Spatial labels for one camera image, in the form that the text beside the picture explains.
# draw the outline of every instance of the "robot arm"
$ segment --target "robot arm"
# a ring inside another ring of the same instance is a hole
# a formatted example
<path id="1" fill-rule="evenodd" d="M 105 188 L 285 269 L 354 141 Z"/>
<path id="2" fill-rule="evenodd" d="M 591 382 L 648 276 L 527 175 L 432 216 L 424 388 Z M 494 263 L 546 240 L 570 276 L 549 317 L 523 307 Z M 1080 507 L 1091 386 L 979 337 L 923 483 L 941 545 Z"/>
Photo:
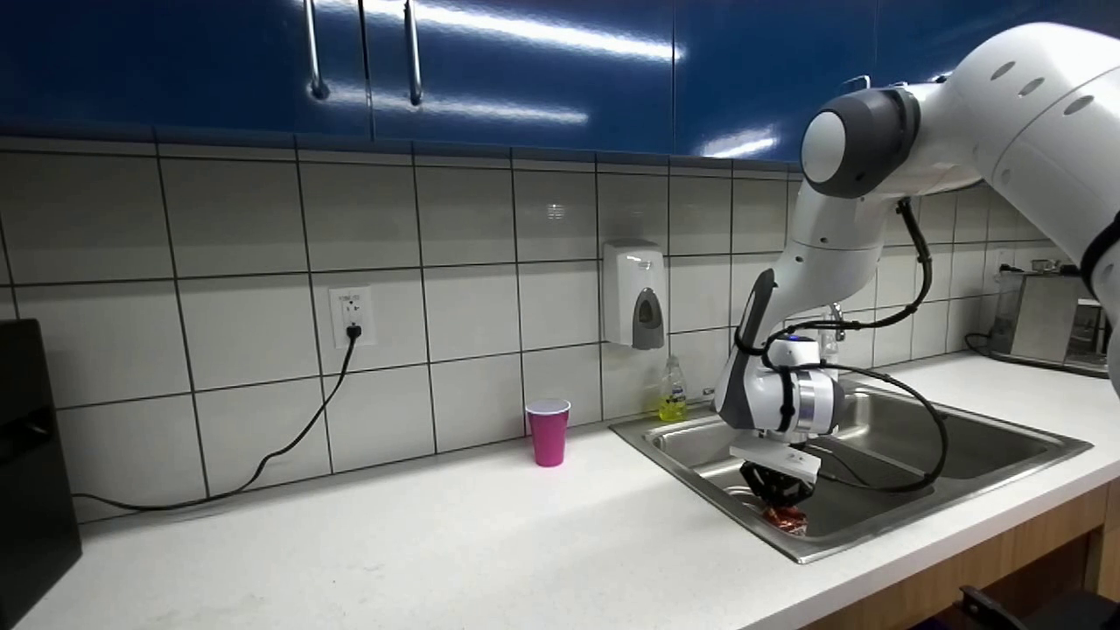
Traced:
<path id="1" fill-rule="evenodd" d="M 758 280 L 719 391 L 751 485 L 770 503 L 808 498 L 818 457 L 796 443 L 833 427 L 842 386 L 817 340 L 780 333 L 874 276 L 884 224 L 912 196 L 992 181 L 1082 260 L 1090 289 L 1116 323 L 1116 132 L 1120 43 L 1060 25 L 989 38 L 947 84 L 833 97 L 807 128 L 793 245 Z M 1120 391 L 1116 337 L 1111 371 Z"/>

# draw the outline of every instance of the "kitchen sink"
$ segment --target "kitchen sink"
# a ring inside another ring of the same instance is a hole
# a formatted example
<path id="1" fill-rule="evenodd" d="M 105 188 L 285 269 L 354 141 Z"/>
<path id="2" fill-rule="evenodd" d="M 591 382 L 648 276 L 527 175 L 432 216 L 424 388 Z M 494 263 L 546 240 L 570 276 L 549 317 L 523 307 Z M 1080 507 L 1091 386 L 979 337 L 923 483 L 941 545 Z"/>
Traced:
<path id="1" fill-rule="evenodd" d="M 1090 448 L 1084 442 L 996 415 L 937 408 L 948 434 L 941 477 L 921 490 L 879 494 L 870 485 L 921 480 L 937 463 L 937 434 L 914 399 L 858 386 L 842 406 L 837 431 L 807 443 L 807 451 L 822 456 L 822 477 L 817 494 L 800 503 L 807 519 L 796 528 L 793 521 L 773 521 L 742 483 L 742 457 L 728 456 L 735 431 L 725 419 L 619 423 L 618 434 L 800 564 L 874 540 Z"/>

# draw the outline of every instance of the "countertop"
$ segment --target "countertop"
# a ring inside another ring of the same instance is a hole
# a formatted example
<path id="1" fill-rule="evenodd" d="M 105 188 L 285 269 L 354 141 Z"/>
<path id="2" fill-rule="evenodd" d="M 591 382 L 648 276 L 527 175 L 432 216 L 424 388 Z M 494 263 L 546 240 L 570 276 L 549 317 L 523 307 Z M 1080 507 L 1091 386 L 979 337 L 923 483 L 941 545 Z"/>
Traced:
<path id="1" fill-rule="evenodd" d="M 83 532 L 20 630 L 803 627 L 1120 477 L 1104 379 L 983 357 L 893 371 L 928 399 L 1091 451 L 817 564 L 793 564 L 608 431 L 262 490 Z"/>

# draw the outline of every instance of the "electrical outlet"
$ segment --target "electrical outlet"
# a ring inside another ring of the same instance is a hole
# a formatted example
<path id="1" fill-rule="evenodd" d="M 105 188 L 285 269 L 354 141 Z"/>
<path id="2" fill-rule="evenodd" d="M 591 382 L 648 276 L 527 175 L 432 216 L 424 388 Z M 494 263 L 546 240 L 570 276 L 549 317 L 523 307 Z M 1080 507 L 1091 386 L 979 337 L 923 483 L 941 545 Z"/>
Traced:
<path id="1" fill-rule="evenodd" d="M 374 289 L 371 288 L 340 288 L 331 289 L 334 304 L 334 333 L 338 347 L 346 350 L 346 330 L 362 324 L 362 337 L 354 347 L 374 347 Z"/>

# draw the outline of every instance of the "soap dispenser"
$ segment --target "soap dispenser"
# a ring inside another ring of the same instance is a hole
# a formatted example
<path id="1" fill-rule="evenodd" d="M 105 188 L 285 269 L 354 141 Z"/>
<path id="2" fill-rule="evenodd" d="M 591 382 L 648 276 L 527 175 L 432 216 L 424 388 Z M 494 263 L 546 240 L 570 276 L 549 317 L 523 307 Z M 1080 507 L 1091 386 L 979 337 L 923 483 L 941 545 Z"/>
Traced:
<path id="1" fill-rule="evenodd" d="M 606 340 L 632 350 L 667 347 L 667 256 L 651 245 L 604 252 Z"/>

